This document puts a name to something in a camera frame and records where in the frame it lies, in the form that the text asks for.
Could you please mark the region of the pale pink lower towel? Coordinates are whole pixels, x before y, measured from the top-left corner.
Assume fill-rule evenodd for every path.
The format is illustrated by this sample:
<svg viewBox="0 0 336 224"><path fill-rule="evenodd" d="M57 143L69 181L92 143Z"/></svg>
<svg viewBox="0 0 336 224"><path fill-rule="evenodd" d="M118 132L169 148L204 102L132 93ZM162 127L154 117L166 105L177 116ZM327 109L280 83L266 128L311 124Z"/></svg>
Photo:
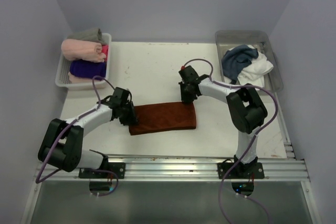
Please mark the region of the pale pink lower towel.
<svg viewBox="0 0 336 224"><path fill-rule="evenodd" d="M93 79L76 77L70 72L68 72L69 81L72 84L89 84L93 82Z"/></svg>

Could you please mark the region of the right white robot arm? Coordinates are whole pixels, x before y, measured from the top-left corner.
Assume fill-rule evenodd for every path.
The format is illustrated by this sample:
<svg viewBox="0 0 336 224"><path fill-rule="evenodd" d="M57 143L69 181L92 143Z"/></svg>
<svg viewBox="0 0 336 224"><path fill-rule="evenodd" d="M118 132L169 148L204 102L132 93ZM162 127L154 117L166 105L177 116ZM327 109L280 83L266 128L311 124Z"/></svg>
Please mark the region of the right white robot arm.
<svg viewBox="0 0 336 224"><path fill-rule="evenodd" d="M257 162L257 130L268 116L256 89L216 83L209 75L198 75L192 66L182 67L179 74L182 78L179 85L183 103L192 103L203 95L227 104L233 125L238 130L235 158L240 162L234 165L234 172L236 176L246 178L253 171L251 164Z"/></svg>

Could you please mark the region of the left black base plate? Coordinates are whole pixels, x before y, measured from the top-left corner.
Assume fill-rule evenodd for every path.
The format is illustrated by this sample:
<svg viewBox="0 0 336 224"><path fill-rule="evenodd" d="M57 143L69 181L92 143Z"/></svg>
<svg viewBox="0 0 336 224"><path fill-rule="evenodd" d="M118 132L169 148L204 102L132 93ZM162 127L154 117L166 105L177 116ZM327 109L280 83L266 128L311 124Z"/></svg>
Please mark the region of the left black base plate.
<svg viewBox="0 0 336 224"><path fill-rule="evenodd" d="M126 171L126 163L124 162L109 162L99 168L99 172L89 168L81 168L79 170L79 178L82 179L106 179L115 178L124 179Z"/></svg>

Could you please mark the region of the hot pink rolled towel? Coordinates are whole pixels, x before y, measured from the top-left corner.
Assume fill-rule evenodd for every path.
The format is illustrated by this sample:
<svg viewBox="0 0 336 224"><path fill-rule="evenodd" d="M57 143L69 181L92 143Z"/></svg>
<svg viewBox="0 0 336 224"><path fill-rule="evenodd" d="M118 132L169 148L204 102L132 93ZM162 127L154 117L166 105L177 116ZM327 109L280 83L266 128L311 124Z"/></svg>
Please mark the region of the hot pink rolled towel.
<svg viewBox="0 0 336 224"><path fill-rule="evenodd" d="M105 62L107 62L107 60L108 60L108 51L109 51L109 46L108 45L103 45L101 52L105 55L105 59L104 59Z"/></svg>

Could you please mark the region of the purple rolled towel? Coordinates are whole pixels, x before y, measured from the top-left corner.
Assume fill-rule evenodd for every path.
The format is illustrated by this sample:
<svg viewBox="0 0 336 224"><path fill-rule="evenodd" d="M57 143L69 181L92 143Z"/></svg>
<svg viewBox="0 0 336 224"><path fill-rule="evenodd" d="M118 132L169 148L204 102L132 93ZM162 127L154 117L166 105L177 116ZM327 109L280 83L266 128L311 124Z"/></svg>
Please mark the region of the purple rolled towel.
<svg viewBox="0 0 336 224"><path fill-rule="evenodd" d="M105 77L106 68L105 62L76 60L70 64L69 72L75 77L92 79L94 76Z"/></svg>

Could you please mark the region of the white plastic basket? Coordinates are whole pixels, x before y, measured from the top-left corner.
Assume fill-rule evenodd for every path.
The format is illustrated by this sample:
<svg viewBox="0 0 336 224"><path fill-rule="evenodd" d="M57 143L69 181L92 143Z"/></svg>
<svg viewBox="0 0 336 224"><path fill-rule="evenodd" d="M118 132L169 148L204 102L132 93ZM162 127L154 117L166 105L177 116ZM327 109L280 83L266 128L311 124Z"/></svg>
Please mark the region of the white plastic basket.
<svg viewBox="0 0 336 224"><path fill-rule="evenodd" d="M105 42L108 43L108 55L107 55L107 63L106 63L106 79L109 79L111 73L111 60L112 60L112 37L109 33L102 33L102 38ZM93 86L91 82L81 82L81 83L71 83L68 73L70 71L71 61L67 60L63 53L60 53L60 59L58 62L58 68L55 77L55 84L60 88L67 88L68 90L92 90Z"/></svg>

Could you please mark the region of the aluminium mounting rail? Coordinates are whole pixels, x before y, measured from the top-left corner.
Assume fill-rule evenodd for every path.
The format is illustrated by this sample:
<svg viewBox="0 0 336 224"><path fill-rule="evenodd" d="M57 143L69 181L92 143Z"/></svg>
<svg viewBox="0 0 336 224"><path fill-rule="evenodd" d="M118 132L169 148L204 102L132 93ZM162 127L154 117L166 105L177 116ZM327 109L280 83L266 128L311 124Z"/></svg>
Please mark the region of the aluminium mounting rail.
<svg viewBox="0 0 336 224"><path fill-rule="evenodd" d="M115 156L115 165L124 182L219 182L233 165L227 158L172 156ZM304 161L295 159L259 159L254 168L240 177L227 176L227 182L308 182Z"/></svg>

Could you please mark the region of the light pink rolled towel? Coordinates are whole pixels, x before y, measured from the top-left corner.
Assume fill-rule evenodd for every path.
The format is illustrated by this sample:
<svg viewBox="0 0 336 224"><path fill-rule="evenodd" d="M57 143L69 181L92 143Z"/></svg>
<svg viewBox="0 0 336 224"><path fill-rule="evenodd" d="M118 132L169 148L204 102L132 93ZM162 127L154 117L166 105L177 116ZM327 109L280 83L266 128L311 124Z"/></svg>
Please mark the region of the light pink rolled towel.
<svg viewBox="0 0 336 224"><path fill-rule="evenodd" d="M106 55L102 52L102 45L98 42L66 39L61 44L61 51L70 61L104 62L106 59Z"/></svg>

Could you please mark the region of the grey rolled towel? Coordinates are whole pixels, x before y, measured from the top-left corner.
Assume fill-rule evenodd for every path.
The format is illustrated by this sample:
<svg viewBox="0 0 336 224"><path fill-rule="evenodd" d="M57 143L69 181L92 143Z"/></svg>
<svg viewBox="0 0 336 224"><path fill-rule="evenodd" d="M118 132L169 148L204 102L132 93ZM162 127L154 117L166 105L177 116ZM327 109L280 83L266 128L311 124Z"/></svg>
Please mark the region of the grey rolled towel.
<svg viewBox="0 0 336 224"><path fill-rule="evenodd" d="M91 41L97 42L102 45L106 45L107 42L103 39L101 29L90 28L84 31L76 32L67 37L67 39L75 39L75 40L83 40L83 41Z"/></svg>

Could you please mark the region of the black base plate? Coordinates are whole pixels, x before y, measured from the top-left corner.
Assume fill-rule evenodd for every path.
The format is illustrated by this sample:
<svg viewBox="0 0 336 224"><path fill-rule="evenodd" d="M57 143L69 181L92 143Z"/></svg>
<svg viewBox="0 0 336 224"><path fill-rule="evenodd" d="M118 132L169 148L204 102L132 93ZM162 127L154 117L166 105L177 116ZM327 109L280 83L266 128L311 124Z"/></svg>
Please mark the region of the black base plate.
<svg viewBox="0 0 336 224"><path fill-rule="evenodd" d="M217 163L217 173L218 178L222 179L224 175L230 171L226 179L264 179L264 169L262 163L258 161L256 157L252 162L248 164L243 164L239 162L234 168L235 161L238 161L236 156L234 159L226 159L222 162Z"/></svg>
<svg viewBox="0 0 336 224"><path fill-rule="evenodd" d="M79 178L82 179L106 179L115 178L124 179L126 171L126 163L124 162L109 162L99 168L99 172L89 168L81 168L79 170Z"/></svg>

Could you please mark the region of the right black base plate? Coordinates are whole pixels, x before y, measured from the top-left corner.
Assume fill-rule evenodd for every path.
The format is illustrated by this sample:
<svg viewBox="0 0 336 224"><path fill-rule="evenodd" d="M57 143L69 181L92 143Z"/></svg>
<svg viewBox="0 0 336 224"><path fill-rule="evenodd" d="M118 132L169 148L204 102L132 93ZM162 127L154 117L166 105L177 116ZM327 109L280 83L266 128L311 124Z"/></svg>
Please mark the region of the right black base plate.
<svg viewBox="0 0 336 224"><path fill-rule="evenodd" d="M243 164L239 162L234 168L235 161L238 161L236 156L234 159L226 159L222 162L217 163L217 173L218 178L222 179L224 175L230 171L226 179L264 179L264 169L262 163L258 161L256 157L252 162L248 164Z"/></svg>

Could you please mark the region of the blue grey towel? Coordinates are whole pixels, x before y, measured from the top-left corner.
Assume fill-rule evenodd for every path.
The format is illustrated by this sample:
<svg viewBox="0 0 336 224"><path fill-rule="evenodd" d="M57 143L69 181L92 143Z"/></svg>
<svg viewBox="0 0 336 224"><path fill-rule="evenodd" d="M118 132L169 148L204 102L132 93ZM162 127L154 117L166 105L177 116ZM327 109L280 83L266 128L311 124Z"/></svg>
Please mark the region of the blue grey towel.
<svg viewBox="0 0 336 224"><path fill-rule="evenodd" d="M231 80L231 84L236 84L241 71L258 56L258 50L248 45L239 45L226 51L221 60L223 75Z"/></svg>

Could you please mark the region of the clear plastic bin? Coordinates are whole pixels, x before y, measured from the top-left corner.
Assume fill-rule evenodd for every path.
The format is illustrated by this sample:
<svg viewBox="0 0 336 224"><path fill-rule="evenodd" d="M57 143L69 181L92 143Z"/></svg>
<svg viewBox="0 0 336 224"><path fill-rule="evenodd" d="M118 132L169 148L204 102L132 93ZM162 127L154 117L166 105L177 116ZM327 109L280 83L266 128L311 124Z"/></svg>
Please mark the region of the clear plastic bin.
<svg viewBox="0 0 336 224"><path fill-rule="evenodd" d="M267 57L274 68L265 76L265 88L273 93L283 90L284 85L277 66L276 55L273 52L266 32L261 30L219 30L215 33L218 61L225 52L239 45L252 45Z"/></svg>

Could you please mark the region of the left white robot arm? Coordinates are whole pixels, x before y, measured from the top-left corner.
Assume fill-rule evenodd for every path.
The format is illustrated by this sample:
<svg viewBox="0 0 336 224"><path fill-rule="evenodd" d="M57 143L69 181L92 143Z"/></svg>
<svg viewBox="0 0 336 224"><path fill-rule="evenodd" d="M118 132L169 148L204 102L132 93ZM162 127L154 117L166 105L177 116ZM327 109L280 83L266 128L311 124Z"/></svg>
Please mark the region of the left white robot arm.
<svg viewBox="0 0 336 224"><path fill-rule="evenodd" d="M88 168L97 178L109 172L107 156L83 149L84 137L99 126L118 119L122 125L138 123L129 90L115 88L89 111L67 120L54 119L47 128L38 151L38 159L60 170L71 172L76 168Z"/></svg>

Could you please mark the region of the brown rust towel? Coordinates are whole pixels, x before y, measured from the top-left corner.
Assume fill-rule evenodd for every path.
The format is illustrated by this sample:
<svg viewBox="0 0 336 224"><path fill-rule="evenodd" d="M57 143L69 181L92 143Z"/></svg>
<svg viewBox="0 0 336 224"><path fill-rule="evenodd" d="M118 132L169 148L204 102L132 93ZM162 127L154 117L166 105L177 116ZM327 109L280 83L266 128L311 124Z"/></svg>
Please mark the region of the brown rust towel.
<svg viewBox="0 0 336 224"><path fill-rule="evenodd" d="M147 104L135 107L139 119L129 133L142 135L174 130L194 130L197 126L194 105L182 102Z"/></svg>

